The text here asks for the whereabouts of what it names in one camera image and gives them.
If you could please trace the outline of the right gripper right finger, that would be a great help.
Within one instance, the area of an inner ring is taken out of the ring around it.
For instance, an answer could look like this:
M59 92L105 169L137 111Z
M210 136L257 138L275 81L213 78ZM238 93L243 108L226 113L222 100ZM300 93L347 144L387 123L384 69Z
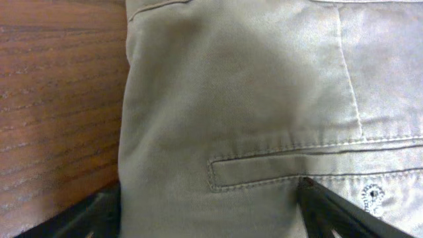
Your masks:
M309 238L411 238L308 177L297 185L297 203Z

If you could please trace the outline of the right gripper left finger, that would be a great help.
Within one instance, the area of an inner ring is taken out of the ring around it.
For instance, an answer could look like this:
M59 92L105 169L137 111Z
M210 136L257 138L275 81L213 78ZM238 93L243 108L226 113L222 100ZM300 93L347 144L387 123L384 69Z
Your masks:
M120 200L120 184L107 186L16 238L117 238Z

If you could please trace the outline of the khaki beige shorts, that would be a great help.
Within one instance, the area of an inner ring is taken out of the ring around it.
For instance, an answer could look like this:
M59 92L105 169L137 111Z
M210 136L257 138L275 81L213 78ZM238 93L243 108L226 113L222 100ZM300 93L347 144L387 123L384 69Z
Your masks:
M306 176L422 236L421 1L126 12L122 237L304 237Z

